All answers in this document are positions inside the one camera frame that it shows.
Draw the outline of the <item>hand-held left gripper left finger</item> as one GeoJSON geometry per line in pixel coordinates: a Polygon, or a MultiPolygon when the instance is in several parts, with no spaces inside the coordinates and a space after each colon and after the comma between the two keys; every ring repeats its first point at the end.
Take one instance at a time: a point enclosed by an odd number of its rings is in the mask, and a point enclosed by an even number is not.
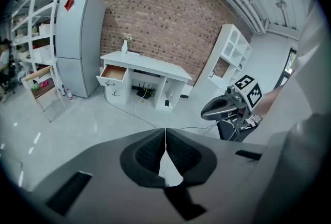
{"type": "Polygon", "coordinates": [[[180,224],[159,176],[164,129],[96,144],[44,178],[33,195],[60,224],[180,224]]]}

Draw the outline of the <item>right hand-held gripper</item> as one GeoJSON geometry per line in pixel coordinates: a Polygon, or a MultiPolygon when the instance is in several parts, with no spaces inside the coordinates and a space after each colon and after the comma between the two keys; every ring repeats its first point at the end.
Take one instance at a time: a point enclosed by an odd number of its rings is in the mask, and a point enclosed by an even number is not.
{"type": "Polygon", "coordinates": [[[201,118],[207,121],[229,119],[236,130],[249,126],[246,120],[263,94],[256,79],[244,75],[233,85],[227,87],[225,95],[213,98],[201,112],[201,118]]]}

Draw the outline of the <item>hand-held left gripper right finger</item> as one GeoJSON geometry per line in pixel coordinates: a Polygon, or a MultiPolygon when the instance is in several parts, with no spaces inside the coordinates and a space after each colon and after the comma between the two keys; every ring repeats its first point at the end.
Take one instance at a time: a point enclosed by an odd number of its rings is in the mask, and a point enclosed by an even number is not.
{"type": "Polygon", "coordinates": [[[256,224],[262,188],[253,184],[264,148],[166,130],[174,167],[165,188],[165,224],[256,224]]]}

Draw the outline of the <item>white desk drawer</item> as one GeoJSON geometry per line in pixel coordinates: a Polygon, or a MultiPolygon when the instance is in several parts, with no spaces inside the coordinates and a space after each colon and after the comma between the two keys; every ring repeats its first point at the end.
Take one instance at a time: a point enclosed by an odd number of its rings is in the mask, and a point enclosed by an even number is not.
{"type": "Polygon", "coordinates": [[[128,69],[121,66],[106,65],[102,73],[97,76],[101,86],[109,88],[122,88],[127,79],[128,69]]]}
{"type": "Polygon", "coordinates": [[[126,90],[122,84],[110,83],[105,86],[106,100],[111,104],[126,104],[126,90]]]}

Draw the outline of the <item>person's right forearm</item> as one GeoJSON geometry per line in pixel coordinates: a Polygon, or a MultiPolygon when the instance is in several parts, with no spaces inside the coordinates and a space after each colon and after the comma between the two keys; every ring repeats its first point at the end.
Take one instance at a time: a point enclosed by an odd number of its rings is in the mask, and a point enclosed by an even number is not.
{"type": "Polygon", "coordinates": [[[258,115],[258,116],[265,116],[268,113],[268,111],[270,110],[272,104],[278,97],[278,95],[283,87],[284,87],[284,85],[281,85],[281,86],[277,87],[276,89],[272,90],[271,92],[264,94],[262,99],[256,105],[256,107],[254,108],[252,113],[254,115],[258,115]]]}

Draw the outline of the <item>closed white desk drawer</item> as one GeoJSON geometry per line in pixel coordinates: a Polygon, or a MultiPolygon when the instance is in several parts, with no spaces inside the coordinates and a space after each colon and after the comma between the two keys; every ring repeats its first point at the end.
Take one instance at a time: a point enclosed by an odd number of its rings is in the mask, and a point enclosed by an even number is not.
{"type": "Polygon", "coordinates": [[[110,83],[105,86],[106,100],[111,104],[126,104],[126,90],[122,84],[110,83]]]}

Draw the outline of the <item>white bookcase cabinet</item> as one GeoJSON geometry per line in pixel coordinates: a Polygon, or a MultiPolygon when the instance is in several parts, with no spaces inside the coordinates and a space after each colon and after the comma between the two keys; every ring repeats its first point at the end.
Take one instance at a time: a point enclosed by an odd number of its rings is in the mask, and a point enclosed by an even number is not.
{"type": "Polygon", "coordinates": [[[189,99],[197,106],[203,106],[214,95],[222,95],[229,85],[233,85],[239,79],[252,52],[252,47],[233,24],[222,26],[214,48],[194,85],[189,99]],[[215,66],[219,60],[229,64],[224,75],[219,77],[215,72],[215,66]]]}

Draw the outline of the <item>black router with antennas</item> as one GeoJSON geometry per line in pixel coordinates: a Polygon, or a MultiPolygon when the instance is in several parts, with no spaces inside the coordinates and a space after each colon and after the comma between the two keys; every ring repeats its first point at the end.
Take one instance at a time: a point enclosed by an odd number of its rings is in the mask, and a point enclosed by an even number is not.
{"type": "Polygon", "coordinates": [[[144,99],[149,99],[155,96],[155,85],[149,84],[147,87],[138,87],[137,95],[144,99]]]}

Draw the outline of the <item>white desk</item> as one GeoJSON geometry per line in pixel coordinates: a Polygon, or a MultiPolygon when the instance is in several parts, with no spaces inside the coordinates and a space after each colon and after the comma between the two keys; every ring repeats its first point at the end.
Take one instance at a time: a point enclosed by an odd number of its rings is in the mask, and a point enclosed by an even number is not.
{"type": "Polygon", "coordinates": [[[128,69],[127,79],[123,85],[126,90],[127,103],[131,90],[135,87],[155,85],[155,96],[152,97],[154,108],[171,112],[176,106],[185,85],[192,77],[181,67],[147,56],[135,56],[121,51],[103,55],[101,59],[106,65],[121,66],[128,69]]]}

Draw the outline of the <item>dark framed window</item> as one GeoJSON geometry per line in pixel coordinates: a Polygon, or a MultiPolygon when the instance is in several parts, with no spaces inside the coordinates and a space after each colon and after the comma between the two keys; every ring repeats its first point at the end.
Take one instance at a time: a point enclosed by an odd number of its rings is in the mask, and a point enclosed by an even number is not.
{"type": "Polygon", "coordinates": [[[294,49],[290,49],[289,55],[284,67],[284,74],[289,77],[294,72],[294,61],[296,58],[296,51],[294,49]]]}

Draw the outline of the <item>person's light shirt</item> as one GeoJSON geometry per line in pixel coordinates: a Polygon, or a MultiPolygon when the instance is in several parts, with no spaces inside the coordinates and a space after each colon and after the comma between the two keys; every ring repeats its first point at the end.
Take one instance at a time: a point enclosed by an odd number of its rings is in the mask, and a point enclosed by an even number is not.
{"type": "Polygon", "coordinates": [[[314,114],[331,112],[331,31],[318,1],[309,6],[293,70],[263,119],[271,135],[314,114]]]}

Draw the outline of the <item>wooden chair with dark seat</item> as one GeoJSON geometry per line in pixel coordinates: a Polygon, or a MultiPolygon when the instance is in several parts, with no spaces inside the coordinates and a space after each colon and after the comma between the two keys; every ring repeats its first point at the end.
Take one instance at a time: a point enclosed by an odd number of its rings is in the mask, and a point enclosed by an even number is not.
{"type": "Polygon", "coordinates": [[[66,105],[64,103],[63,97],[59,92],[59,88],[56,84],[55,81],[55,74],[54,74],[54,70],[53,70],[53,66],[47,66],[44,67],[36,72],[34,72],[33,74],[29,74],[25,77],[23,77],[21,79],[21,82],[23,84],[23,86],[28,90],[28,93],[30,94],[30,96],[33,98],[34,102],[38,105],[38,107],[41,109],[42,113],[44,114],[44,116],[46,117],[46,119],[49,121],[49,123],[51,122],[51,120],[48,118],[48,116],[45,113],[45,109],[43,108],[43,106],[40,104],[39,99],[44,96],[47,93],[54,93],[54,95],[56,96],[57,100],[59,100],[62,105],[64,106],[64,108],[66,108],[66,105]],[[43,77],[44,75],[46,75],[47,73],[51,74],[51,77],[46,79],[45,81],[49,81],[49,85],[44,87],[44,88],[40,88],[39,90],[35,91],[32,89],[32,87],[29,87],[28,82],[32,81],[36,78],[40,78],[43,77]]]}

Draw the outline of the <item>grey refrigerator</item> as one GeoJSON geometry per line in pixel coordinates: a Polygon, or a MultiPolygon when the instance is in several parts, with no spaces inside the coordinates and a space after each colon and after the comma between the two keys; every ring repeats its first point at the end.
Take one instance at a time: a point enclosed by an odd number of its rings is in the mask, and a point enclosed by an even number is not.
{"type": "Polygon", "coordinates": [[[55,47],[57,69],[65,89],[87,98],[99,85],[100,44],[106,5],[101,0],[59,1],[56,16],[55,47]]]}

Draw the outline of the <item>black office chair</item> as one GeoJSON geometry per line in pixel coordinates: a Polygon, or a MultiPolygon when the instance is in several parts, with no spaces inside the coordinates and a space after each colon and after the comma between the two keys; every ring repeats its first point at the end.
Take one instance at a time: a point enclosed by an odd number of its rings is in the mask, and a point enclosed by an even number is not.
{"type": "Polygon", "coordinates": [[[6,74],[4,74],[4,78],[5,78],[5,82],[4,82],[5,94],[9,94],[10,92],[15,94],[16,93],[15,89],[21,83],[18,81],[17,78],[16,63],[14,61],[13,55],[9,56],[8,71],[6,74]]]}

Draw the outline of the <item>white storage box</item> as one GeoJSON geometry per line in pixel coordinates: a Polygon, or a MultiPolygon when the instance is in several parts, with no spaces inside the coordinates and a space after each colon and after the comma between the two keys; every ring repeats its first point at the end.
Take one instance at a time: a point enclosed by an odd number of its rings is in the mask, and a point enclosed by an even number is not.
{"type": "Polygon", "coordinates": [[[41,24],[39,27],[39,35],[46,35],[50,33],[51,24],[41,24]]]}
{"type": "Polygon", "coordinates": [[[50,45],[35,48],[33,49],[33,51],[34,51],[34,59],[35,62],[37,63],[43,63],[44,61],[52,57],[50,45]]]}

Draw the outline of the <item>white metal shelving rack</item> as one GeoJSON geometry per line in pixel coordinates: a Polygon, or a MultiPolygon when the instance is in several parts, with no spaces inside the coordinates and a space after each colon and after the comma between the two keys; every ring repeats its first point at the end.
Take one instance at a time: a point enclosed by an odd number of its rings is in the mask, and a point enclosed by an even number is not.
{"type": "Polygon", "coordinates": [[[56,84],[61,94],[65,95],[55,56],[55,20],[58,9],[59,0],[25,0],[11,14],[10,33],[15,61],[30,63],[34,72],[37,71],[37,64],[53,66],[56,84]],[[42,23],[51,24],[49,34],[39,35],[38,27],[42,23]],[[52,57],[43,63],[37,63],[34,59],[33,42],[47,38],[52,57]]]}

